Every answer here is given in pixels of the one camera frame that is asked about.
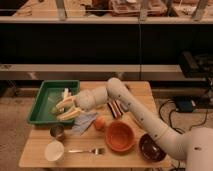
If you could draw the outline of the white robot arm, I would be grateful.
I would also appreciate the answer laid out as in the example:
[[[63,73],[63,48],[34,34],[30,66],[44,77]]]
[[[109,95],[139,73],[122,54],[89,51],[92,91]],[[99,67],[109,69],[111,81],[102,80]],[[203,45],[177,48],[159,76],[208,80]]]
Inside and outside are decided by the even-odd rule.
[[[110,78],[104,86],[82,90],[58,103],[73,102],[81,112],[119,100],[133,114],[152,140],[170,157],[185,162],[185,171],[213,171],[213,129],[201,127],[180,134],[153,114],[135,98],[118,78]]]

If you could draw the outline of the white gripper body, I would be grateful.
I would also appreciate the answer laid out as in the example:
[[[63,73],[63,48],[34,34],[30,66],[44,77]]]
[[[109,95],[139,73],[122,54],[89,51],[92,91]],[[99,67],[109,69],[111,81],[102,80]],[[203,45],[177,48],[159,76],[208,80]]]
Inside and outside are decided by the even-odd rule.
[[[96,106],[95,96],[91,90],[83,90],[75,97],[75,102],[82,110],[91,110]]]

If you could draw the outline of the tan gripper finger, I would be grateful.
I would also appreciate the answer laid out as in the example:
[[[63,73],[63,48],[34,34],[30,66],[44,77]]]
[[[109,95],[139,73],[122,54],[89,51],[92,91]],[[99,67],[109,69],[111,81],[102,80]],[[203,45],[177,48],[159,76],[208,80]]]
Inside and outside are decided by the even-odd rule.
[[[59,116],[57,116],[57,119],[59,121],[66,121],[69,119],[73,119],[77,117],[81,112],[83,112],[80,108],[75,108],[72,112],[64,113]]]
[[[60,101],[59,103],[56,104],[57,109],[65,108],[65,107],[71,107],[74,105],[74,96],[69,96],[65,100]]]

